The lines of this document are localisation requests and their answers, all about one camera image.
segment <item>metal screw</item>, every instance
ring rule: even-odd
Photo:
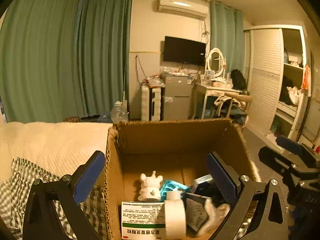
[[[65,182],[69,181],[70,179],[71,179],[71,175],[69,175],[69,174],[64,175],[64,176],[62,177],[62,180],[65,181]]]
[[[247,175],[242,175],[241,180],[247,182],[249,181],[249,177]]]
[[[33,185],[38,185],[40,182],[42,182],[41,179],[35,179],[35,180],[33,181]]]
[[[278,181],[276,181],[275,179],[272,179],[271,184],[276,186],[276,185],[278,185]]]

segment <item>white bear figurine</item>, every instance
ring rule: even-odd
[[[139,201],[159,201],[160,196],[160,182],[163,177],[160,175],[156,178],[156,171],[152,172],[151,177],[147,177],[144,173],[140,175],[141,190],[139,191]]]

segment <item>television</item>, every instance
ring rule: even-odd
[[[205,47],[203,42],[165,36],[163,60],[204,66]]]

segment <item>checkered cloth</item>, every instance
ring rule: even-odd
[[[0,216],[16,239],[22,240],[23,217],[32,183],[35,179],[43,182],[57,181],[60,178],[36,164],[17,158],[12,161],[12,177],[0,181]],[[94,186],[87,199],[80,203],[80,208],[102,239],[107,239],[103,188]],[[71,239],[77,239],[73,233],[62,206],[54,201],[61,224]]]

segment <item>green curtain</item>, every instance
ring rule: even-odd
[[[74,33],[79,0],[14,0],[0,31],[0,94],[7,121],[86,115],[78,100]]]
[[[219,48],[227,63],[227,72],[239,69],[244,73],[243,14],[226,8],[223,3],[210,2],[211,40],[210,48]]]
[[[82,0],[78,58],[88,115],[111,111],[128,95],[132,0]]]

